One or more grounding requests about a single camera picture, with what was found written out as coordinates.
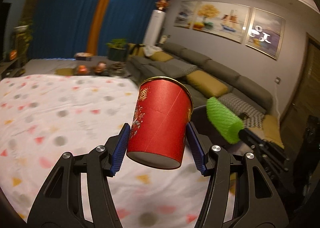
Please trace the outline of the green foam net sleeve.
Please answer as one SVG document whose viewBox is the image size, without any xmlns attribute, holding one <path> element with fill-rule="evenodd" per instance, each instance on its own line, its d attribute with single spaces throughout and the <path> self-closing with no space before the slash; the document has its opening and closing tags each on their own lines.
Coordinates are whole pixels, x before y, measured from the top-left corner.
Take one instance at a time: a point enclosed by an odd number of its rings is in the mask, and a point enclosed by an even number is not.
<svg viewBox="0 0 320 228">
<path fill-rule="evenodd" d="M 229 144 L 236 144 L 240 141 L 239 131 L 244 129 L 244 125 L 236 114 L 215 97 L 207 100 L 206 112 L 210 123 Z"/>
</svg>

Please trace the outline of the large red paper bucket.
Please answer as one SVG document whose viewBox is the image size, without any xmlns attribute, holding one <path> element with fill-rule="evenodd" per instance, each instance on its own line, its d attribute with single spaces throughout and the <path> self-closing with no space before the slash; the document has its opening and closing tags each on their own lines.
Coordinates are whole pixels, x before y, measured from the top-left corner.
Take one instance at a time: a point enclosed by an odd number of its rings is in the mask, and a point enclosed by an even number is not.
<svg viewBox="0 0 320 228">
<path fill-rule="evenodd" d="M 144 166 L 180 168 L 185 128 L 194 105 L 189 90 L 169 77 L 148 78 L 139 88 L 127 157 Z"/>
</svg>

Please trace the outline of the wooden door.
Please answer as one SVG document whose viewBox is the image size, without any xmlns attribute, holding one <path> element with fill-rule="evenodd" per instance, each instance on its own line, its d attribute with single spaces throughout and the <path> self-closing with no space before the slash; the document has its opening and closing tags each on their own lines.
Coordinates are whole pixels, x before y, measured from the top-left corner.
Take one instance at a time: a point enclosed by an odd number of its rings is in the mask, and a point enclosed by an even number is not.
<svg viewBox="0 0 320 228">
<path fill-rule="evenodd" d="M 309 116 L 319 117 L 319 41 L 307 34 L 298 82 L 280 122 L 286 149 L 300 149 Z"/>
</svg>

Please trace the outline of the patterned white tablecloth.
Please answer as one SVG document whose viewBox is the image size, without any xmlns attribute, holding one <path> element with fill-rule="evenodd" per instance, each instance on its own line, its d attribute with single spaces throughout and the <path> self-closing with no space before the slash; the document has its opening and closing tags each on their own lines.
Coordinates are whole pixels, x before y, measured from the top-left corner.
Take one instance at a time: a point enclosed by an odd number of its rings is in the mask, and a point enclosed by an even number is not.
<svg viewBox="0 0 320 228">
<path fill-rule="evenodd" d="M 131 123 L 128 79 L 33 75 L 1 81 L 1 189 L 22 219 L 60 156 L 90 152 Z M 108 179 L 123 227 L 194 227 L 209 179 L 185 151 L 176 170 L 123 160 Z"/>
</svg>

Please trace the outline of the grey sofa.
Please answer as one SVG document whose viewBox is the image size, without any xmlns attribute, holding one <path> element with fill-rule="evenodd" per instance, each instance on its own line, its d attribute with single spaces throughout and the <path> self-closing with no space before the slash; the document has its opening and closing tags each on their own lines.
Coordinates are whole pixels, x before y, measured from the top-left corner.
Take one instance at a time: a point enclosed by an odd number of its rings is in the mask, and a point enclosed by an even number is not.
<svg viewBox="0 0 320 228">
<path fill-rule="evenodd" d="M 244 115 L 244 126 L 259 138 L 284 147 L 278 120 L 270 114 L 271 93 L 208 56 L 172 42 L 166 42 L 159 51 L 147 56 L 142 44 L 131 43 L 126 67 L 138 84 L 156 76 L 181 82 L 189 90 L 196 108 L 216 97 L 234 114 Z"/>
</svg>

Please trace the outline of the right framed painting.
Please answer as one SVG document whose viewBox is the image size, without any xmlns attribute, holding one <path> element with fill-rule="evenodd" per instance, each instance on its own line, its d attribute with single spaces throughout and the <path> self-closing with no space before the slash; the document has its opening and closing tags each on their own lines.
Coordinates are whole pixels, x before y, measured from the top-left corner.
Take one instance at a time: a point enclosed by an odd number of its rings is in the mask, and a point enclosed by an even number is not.
<svg viewBox="0 0 320 228">
<path fill-rule="evenodd" d="M 285 29 L 285 19 L 259 8 L 253 8 L 246 46 L 255 49 L 273 60 L 280 54 Z"/>
</svg>

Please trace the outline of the grey tv cabinet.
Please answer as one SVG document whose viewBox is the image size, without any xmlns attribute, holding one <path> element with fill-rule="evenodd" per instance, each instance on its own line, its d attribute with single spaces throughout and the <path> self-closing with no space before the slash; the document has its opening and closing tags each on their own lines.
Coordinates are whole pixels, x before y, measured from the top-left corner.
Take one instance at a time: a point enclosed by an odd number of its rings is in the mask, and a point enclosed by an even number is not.
<svg viewBox="0 0 320 228">
<path fill-rule="evenodd" d="M 15 58 L 9 62 L 1 62 L 0 80 L 20 77 L 23 74 L 25 74 L 25 69 L 22 66 L 21 58 Z"/>
</svg>

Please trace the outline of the orange curtain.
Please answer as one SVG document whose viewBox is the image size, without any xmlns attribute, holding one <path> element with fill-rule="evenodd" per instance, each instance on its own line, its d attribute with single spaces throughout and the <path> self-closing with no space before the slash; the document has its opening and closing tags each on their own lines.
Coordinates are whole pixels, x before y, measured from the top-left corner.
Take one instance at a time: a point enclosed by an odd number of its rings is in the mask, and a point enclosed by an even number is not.
<svg viewBox="0 0 320 228">
<path fill-rule="evenodd" d="M 98 0 L 87 39 L 86 52 L 97 55 L 99 35 L 110 0 Z"/>
</svg>

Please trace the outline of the green potted plant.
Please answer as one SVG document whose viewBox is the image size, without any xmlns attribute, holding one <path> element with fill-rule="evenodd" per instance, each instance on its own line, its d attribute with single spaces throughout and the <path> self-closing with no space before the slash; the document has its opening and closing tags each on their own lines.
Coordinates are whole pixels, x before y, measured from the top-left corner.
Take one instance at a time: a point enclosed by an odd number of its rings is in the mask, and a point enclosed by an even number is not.
<svg viewBox="0 0 320 228">
<path fill-rule="evenodd" d="M 107 57 L 114 62 L 124 62 L 127 56 L 126 39 L 112 39 L 106 43 L 108 48 Z"/>
</svg>

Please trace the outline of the middle sailboat painting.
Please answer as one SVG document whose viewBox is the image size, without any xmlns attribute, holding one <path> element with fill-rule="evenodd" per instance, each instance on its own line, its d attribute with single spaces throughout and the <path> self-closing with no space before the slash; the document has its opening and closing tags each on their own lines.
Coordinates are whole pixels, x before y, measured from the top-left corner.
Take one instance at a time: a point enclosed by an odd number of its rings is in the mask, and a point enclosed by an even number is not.
<svg viewBox="0 0 320 228">
<path fill-rule="evenodd" d="M 250 10 L 240 4 L 200 1 L 192 29 L 242 43 Z"/>
</svg>

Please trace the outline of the plant on stand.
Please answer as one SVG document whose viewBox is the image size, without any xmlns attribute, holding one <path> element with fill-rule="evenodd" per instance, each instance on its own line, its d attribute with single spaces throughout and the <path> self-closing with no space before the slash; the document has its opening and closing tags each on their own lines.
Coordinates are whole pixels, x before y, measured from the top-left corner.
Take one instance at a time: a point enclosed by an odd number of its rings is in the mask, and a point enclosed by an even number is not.
<svg viewBox="0 0 320 228">
<path fill-rule="evenodd" d="M 14 47 L 17 56 L 21 59 L 22 64 L 28 61 L 28 49 L 33 40 L 33 21 L 32 19 L 22 20 L 14 28 Z"/>
</svg>

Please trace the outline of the left landscape painting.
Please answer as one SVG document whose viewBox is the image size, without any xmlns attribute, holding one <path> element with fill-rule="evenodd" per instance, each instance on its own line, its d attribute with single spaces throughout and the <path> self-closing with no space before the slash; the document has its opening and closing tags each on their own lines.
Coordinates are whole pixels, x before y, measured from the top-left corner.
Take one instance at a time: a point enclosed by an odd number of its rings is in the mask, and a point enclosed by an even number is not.
<svg viewBox="0 0 320 228">
<path fill-rule="evenodd" d="M 196 7 L 197 1 L 182 1 L 174 20 L 174 27 L 189 29 L 193 22 Z"/>
</svg>

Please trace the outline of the white standing air conditioner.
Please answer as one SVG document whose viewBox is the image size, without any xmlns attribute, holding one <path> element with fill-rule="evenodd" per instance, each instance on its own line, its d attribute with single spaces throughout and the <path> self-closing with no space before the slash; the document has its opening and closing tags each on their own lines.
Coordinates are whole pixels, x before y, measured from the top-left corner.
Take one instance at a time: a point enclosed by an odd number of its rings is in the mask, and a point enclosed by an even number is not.
<svg viewBox="0 0 320 228">
<path fill-rule="evenodd" d="M 162 29 L 164 19 L 165 12 L 160 10 L 153 10 L 144 35 L 143 45 L 154 46 L 156 44 L 158 36 Z"/>
</svg>

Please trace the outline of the blue curtain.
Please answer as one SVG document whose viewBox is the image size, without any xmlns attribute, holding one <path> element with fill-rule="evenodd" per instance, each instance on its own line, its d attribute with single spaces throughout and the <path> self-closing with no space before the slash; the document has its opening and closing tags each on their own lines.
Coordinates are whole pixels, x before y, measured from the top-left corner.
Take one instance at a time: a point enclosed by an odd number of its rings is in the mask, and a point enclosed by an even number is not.
<svg viewBox="0 0 320 228">
<path fill-rule="evenodd" d="M 159 0 L 38 0 L 33 16 L 33 59 L 107 54 L 107 43 L 142 43 Z"/>
</svg>

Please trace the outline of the red flower decoration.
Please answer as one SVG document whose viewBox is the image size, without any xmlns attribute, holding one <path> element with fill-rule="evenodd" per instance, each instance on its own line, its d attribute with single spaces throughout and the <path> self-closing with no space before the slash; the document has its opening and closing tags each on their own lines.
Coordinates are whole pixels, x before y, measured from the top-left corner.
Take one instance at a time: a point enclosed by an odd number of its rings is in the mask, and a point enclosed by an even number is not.
<svg viewBox="0 0 320 228">
<path fill-rule="evenodd" d="M 169 5 L 170 5 L 169 0 L 158 0 L 156 2 L 156 9 L 159 11 L 165 12 L 168 9 Z"/>
</svg>

